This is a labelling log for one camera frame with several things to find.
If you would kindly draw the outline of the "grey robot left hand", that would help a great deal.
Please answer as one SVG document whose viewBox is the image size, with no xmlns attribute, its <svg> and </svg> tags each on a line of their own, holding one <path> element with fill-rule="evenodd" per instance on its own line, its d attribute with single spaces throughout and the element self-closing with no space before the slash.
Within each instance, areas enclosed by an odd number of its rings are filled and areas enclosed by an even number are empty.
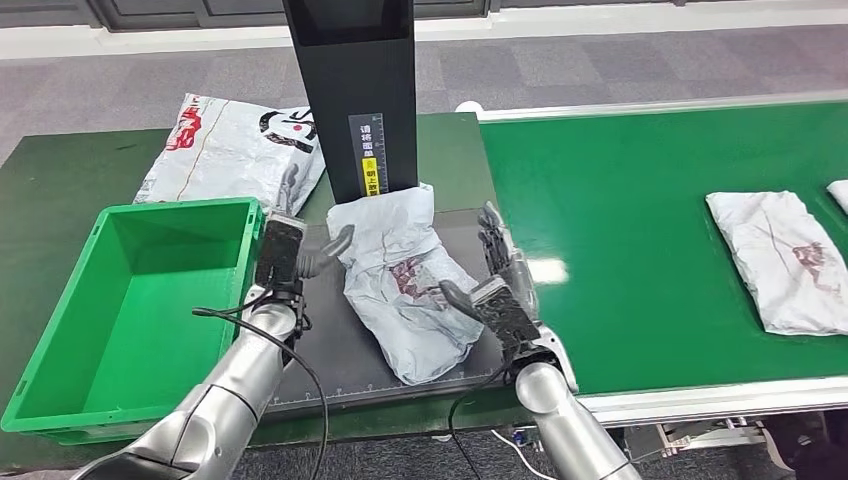
<svg viewBox="0 0 848 480">
<path fill-rule="evenodd" d="M 283 195 L 283 210 L 275 213 L 267 227 L 270 246 L 274 250 L 271 254 L 270 270 L 273 284 L 293 283 L 301 278 L 316 277 L 353 242 L 355 227 L 348 224 L 320 250 L 300 252 L 305 226 L 298 223 L 295 217 L 287 216 L 287 213 L 292 212 L 298 173 L 299 166 L 296 163 L 291 163 L 284 171 L 280 191 Z"/>
</svg>

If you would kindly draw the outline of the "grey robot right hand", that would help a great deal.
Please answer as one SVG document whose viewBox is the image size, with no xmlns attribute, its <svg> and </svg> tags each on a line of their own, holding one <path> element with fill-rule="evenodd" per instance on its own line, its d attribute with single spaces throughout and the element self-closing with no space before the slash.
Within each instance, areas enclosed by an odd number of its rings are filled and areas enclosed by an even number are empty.
<svg viewBox="0 0 848 480">
<path fill-rule="evenodd" d="M 469 291 L 451 280 L 439 282 L 448 303 L 488 326 L 536 324 L 538 300 L 524 252 L 513 242 L 511 231 L 490 201 L 478 211 L 478 239 L 483 246 L 490 276 Z"/>
</svg>

